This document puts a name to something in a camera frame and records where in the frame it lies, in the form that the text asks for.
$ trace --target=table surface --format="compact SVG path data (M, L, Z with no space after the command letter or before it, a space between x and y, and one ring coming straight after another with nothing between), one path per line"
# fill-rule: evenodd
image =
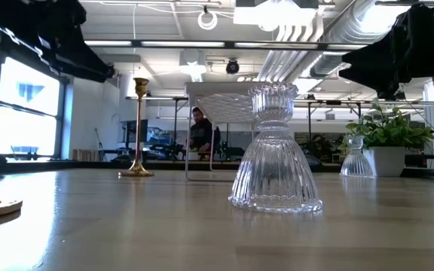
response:
M117 176L1 176L23 209L0 217L0 270L434 270L434 181L315 174L323 211L275 215L229 206L230 182Z

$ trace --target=man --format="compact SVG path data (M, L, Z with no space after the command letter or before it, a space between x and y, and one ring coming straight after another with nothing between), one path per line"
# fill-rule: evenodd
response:
M197 148L202 152L210 152L212 142L212 124L207 120L199 108L192 110L195 124L190 128L190 148ZM215 131L214 144L220 142L220 133Z

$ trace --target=ribbed glass vase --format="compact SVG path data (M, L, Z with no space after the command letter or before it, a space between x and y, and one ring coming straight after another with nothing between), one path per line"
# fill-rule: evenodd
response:
M289 134L297 88L265 83L249 91L261 131L247 148L228 197L234 206L264 212L311 212L322 208L306 157Z
M341 166L341 176L359 178L374 177L373 169L369 165L368 159L366 159L361 152L364 138L363 135L355 135L347 138L350 152Z

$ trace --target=security camera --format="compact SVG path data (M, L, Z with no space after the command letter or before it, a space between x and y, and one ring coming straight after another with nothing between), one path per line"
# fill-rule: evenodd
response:
M229 63L227 63L227 68L225 68L225 71L229 75L235 75L239 72L239 64L237 64L236 59L229 59Z

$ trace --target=white plant pot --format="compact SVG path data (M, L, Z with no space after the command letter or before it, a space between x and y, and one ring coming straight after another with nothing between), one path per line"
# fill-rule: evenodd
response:
M405 147L373 147L363 153L377 177L399 177L405 168Z

